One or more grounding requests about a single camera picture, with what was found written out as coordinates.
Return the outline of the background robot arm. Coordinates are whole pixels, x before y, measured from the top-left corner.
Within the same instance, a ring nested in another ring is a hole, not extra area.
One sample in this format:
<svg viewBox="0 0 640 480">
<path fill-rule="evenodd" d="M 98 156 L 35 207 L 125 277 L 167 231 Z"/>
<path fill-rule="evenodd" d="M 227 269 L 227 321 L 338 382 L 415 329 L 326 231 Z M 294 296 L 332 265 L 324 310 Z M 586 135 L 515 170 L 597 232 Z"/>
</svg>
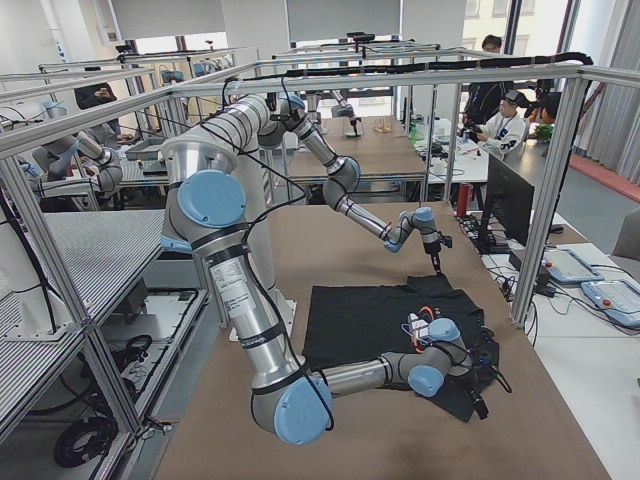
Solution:
<svg viewBox="0 0 640 480">
<path fill-rule="evenodd" d="M 123 177 L 118 154 L 80 132 L 33 150 L 34 163 L 19 161 L 37 198 L 113 192 Z"/>
</svg>

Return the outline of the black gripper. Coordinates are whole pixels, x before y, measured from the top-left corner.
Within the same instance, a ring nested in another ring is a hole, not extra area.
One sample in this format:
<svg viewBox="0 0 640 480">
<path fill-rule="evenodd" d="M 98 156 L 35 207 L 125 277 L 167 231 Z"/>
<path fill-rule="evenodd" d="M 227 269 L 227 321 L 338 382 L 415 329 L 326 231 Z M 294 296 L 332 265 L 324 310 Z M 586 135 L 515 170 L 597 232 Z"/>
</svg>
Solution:
<svg viewBox="0 0 640 480">
<path fill-rule="evenodd" d="M 489 415 L 489 409 L 481 393 L 496 378 L 496 372 L 490 366 L 471 368 L 462 376 L 462 390 L 481 420 Z"/>
<path fill-rule="evenodd" d="M 442 246 L 447 248 L 451 248 L 453 246 L 452 237 L 449 235 L 443 235 L 441 231 L 438 230 L 422 230 L 421 231 L 421 239 L 424 247 L 424 251 L 431 255 L 431 261 L 434 268 L 434 271 L 437 274 L 441 274 L 441 262 L 439 253 L 442 249 Z"/>
</svg>

